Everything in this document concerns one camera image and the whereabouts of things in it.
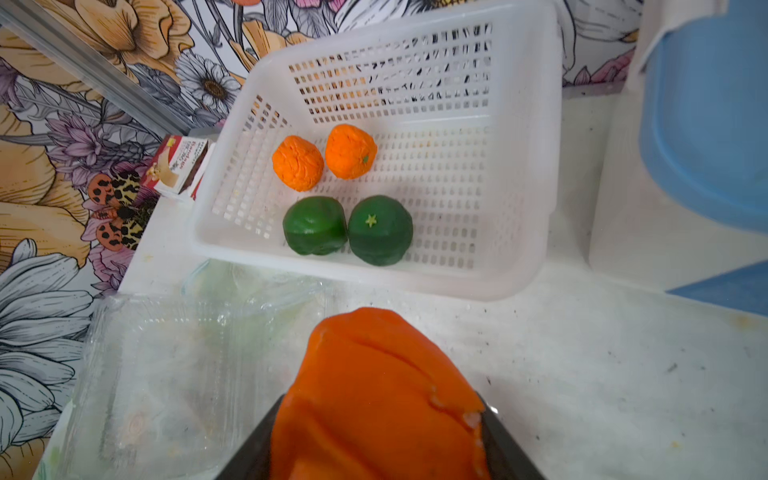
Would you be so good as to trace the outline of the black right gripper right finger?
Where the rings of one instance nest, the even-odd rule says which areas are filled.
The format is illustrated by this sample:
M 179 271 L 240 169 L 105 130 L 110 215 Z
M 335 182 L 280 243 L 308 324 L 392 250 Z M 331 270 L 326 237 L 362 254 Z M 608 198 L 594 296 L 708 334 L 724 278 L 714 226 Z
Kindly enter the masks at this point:
M 546 477 L 512 437 L 498 411 L 481 398 L 482 441 L 487 468 L 493 480 L 545 480 Z

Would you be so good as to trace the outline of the orange toy fruit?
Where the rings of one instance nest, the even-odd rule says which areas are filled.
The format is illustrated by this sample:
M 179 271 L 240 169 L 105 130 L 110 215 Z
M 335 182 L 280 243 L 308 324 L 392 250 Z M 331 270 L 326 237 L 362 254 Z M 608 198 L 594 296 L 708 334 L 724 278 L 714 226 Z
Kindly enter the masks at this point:
M 353 180 L 373 167 L 378 147 L 371 135 L 349 124 L 335 126 L 330 132 L 325 158 L 331 173 L 342 180 Z
M 311 142 L 294 135 L 287 136 L 272 155 L 273 170 L 289 188 L 305 192 L 322 179 L 324 158 Z
M 487 479 L 485 406 L 399 314 L 321 321 L 272 429 L 272 479 Z

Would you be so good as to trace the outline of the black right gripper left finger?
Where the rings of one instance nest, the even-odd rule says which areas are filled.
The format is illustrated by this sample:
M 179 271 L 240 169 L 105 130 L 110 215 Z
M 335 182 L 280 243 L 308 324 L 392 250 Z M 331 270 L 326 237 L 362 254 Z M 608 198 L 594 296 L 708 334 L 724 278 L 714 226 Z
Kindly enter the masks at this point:
M 271 436 L 284 396 L 281 395 L 215 477 L 216 480 L 270 478 Z

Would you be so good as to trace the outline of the clear clamshell with green fruit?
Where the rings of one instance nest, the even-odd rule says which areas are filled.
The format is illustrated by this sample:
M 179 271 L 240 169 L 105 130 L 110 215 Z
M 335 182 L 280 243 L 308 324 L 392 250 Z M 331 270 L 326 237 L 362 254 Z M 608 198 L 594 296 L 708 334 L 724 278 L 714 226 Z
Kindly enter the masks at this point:
M 288 389 L 320 279 L 208 260 L 176 291 L 97 309 L 49 479 L 212 479 Z

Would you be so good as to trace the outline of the green toy fruit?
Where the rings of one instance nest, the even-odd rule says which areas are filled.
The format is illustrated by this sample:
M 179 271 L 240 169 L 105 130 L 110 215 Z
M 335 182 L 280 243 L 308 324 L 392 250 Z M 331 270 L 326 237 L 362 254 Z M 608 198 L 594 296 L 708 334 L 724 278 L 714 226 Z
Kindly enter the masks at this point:
M 397 200 L 375 195 L 352 210 L 348 241 L 353 254 L 377 267 L 398 263 L 409 249 L 414 233 L 411 214 Z
M 341 203 L 327 196 L 306 197 L 293 204 L 282 221 L 287 245 L 299 255 L 325 256 L 347 243 Z

